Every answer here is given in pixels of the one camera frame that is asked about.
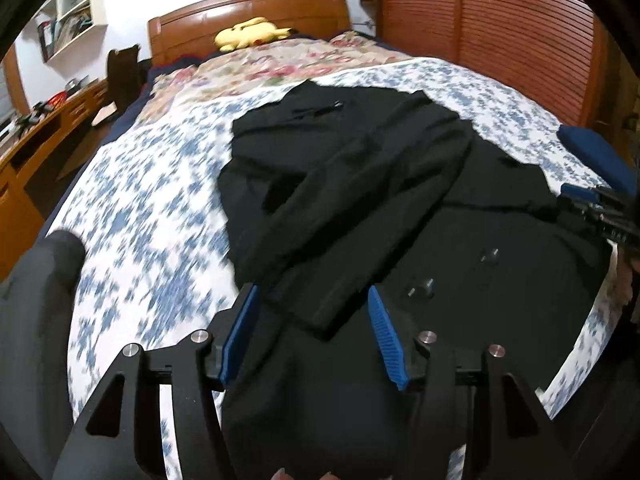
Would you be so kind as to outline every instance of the books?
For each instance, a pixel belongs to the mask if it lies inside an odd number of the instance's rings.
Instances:
[[[54,32],[54,48],[52,56],[60,51],[73,38],[93,25],[89,7],[83,7],[67,16],[59,23],[58,30]]]

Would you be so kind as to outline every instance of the blue gripper pad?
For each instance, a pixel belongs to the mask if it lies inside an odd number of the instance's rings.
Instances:
[[[254,285],[242,304],[240,313],[236,316],[231,332],[222,347],[220,382],[225,386],[228,386],[238,375],[246,348],[249,345],[249,339],[254,332],[258,320],[258,304],[260,303],[257,301],[257,291],[258,287]]]
[[[572,200],[580,200],[588,203],[600,203],[598,194],[586,187],[574,186],[573,184],[562,184],[560,194]]]
[[[558,139],[615,191],[625,192],[629,196],[636,195],[636,172],[598,133],[563,124],[558,129]]]
[[[375,286],[369,288],[367,303],[373,332],[385,362],[386,374],[398,386],[398,390],[403,392],[409,384],[409,377],[404,367],[404,349]]]

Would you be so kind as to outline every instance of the wooden floor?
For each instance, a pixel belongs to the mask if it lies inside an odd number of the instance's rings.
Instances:
[[[53,213],[67,188],[91,159],[113,124],[110,121],[92,127],[90,120],[69,134],[25,186],[25,191],[44,219]]]
[[[103,140],[109,133],[111,124],[113,124],[113,121],[103,122],[97,126],[92,126],[91,129],[89,129],[80,141],[80,144],[78,144],[78,147],[62,167],[62,170],[60,170],[56,180],[61,180],[73,171],[79,170],[84,166],[84,164],[98,149],[98,145],[100,145],[101,140]]]

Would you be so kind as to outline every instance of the red object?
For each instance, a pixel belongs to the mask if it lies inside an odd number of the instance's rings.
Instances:
[[[61,106],[66,101],[66,92],[58,92],[51,99],[47,101],[47,104],[54,110]]]

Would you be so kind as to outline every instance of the yellow plush toy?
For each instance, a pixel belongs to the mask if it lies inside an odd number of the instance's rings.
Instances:
[[[276,28],[266,18],[254,18],[248,22],[238,23],[226,28],[216,36],[216,45],[220,52],[231,52],[236,48],[283,40],[290,36],[290,28]]]

